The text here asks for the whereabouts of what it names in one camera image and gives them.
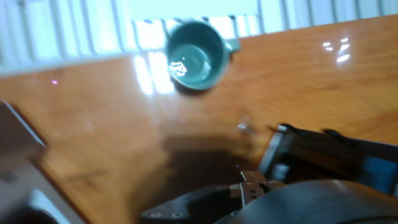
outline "green mug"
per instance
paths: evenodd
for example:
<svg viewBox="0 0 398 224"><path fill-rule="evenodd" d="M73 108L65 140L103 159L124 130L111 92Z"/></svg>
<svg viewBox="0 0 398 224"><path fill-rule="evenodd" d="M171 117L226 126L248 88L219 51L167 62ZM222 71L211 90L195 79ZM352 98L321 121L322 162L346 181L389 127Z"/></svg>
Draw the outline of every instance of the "green mug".
<svg viewBox="0 0 398 224"><path fill-rule="evenodd" d="M237 39L224 40L205 22L190 21L171 33L166 45L170 75L183 86L206 90L225 74L231 53L240 49Z"/></svg>

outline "table surface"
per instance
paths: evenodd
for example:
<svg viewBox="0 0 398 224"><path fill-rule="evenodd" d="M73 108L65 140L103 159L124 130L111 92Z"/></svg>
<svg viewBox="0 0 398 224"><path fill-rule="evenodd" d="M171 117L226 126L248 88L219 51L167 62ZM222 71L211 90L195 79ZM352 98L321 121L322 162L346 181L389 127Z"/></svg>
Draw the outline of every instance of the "table surface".
<svg viewBox="0 0 398 224"><path fill-rule="evenodd" d="M224 79L200 94L177 91L164 54L149 52L3 78L0 98L49 142L42 168L92 223L136 223L145 208L255 168L278 123L398 144L397 23L241 39Z"/></svg>

